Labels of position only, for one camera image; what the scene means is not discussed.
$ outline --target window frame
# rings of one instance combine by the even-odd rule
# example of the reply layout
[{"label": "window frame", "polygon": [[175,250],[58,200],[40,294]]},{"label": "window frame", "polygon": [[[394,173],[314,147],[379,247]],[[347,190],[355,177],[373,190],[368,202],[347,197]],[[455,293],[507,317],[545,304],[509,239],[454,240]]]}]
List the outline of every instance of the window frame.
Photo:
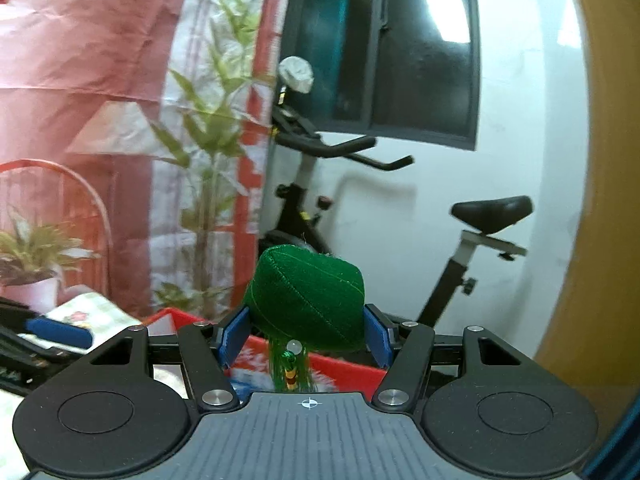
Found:
[{"label": "window frame", "polygon": [[[280,59],[293,56],[296,51],[298,31],[302,19],[304,0],[289,0],[285,17],[284,30],[280,45]],[[407,139],[439,144],[462,150],[475,150],[478,129],[478,108],[480,102],[480,28],[478,17],[478,0],[468,0],[468,23],[471,37],[471,71],[470,71],[470,107],[466,135],[448,134],[433,130],[409,128],[405,126],[377,126],[372,124],[372,107],[376,89],[376,67],[378,63],[378,45],[380,36],[384,34],[385,0],[371,0],[371,17],[369,28],[369,43],[367,45],[364,69],[362,113],[360,120],[316,120],[314,123],[321,132],[336,132],[360,134],[375,137],[389,137],[392,139]]]}]

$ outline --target green fabric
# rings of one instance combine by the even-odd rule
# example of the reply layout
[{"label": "green fabric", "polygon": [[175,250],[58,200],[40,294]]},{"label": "green fabric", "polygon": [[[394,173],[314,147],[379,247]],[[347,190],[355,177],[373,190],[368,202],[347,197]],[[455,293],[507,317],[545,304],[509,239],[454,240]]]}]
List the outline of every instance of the green fabric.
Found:
[{"label": "green fabric", "polygon": [[244,303],[271,340],[299,340],[309,350],[364,346],[364,283],[348,262],[292,245],[264,251]]}]

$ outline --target teal object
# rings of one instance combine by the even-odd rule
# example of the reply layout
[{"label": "teal object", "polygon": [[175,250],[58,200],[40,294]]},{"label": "teal object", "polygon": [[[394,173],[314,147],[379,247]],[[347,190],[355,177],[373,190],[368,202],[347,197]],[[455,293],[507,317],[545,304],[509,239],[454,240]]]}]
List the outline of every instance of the teal object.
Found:
[{"label": "teal object", "polygon": [[332,119],[338,93],[342,50],[350,0],[305,0],[296,55],[314,70],[307,95],[296,95],[293,106],[311,118]]}]

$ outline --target black circular pad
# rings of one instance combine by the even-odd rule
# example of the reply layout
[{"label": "black circular pad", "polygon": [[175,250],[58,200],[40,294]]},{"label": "black circular pad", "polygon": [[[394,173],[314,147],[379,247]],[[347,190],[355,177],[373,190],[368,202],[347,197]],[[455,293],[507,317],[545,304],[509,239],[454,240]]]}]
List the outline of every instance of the black circular pad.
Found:
[{"label": "black circular pad", "polygon": [[14,436],[30,469],[62,478],[126,476],[170,454],[186,434],[186,405],[170,387],[94,368],[82,381],[57,376],[18,406]]},{"label": "black circular pad", "polygon": [[588,452],[598,423],[587,400],[558,380],[498,386],[463,376],[429,398],[422,426],[452,462],[476,474],[528,479],[569,471]]},{"label": "black circular pad", "polygon": [[544,400],[519,392],[501,392],[485,397],[478,404],[478,415],[490,428],[512,435],[540,431],[554,416]]},{"label": "black circular pad", "polygon": [[58,411],[58,420],[78,433],[98,434],[124,426],[131,415],[133,404],[127,397],[112,392],[88,392],[67,400]]}]

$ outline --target adjustment knob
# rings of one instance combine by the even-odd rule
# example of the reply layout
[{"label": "adjustment knob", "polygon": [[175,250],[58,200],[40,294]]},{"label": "adjustment knob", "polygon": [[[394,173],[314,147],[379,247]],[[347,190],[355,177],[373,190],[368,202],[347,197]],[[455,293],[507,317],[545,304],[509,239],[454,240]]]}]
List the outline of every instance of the adjustment knob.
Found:
[{"label": "adjustment knob", "polygon": [[462,282],[462,293],[470,296],[476,288],[476,283],[478,283],[478,280],[476,280],[475,278],[467,278],[464,282]]},{"label": "adjustment knob", "polygon": [[286,198],[289,193],[289,186],[286,184],[278,184],[276,188],[276,196],[278,198]]},{"label": "adjustment knob", "polygon": [[334,201],[331,200],[329,197],[320,195],[318,197],[318,202],[316,205],[318,206],[318,209],[322,211],[327,211],[333,204],[334,204]]}]

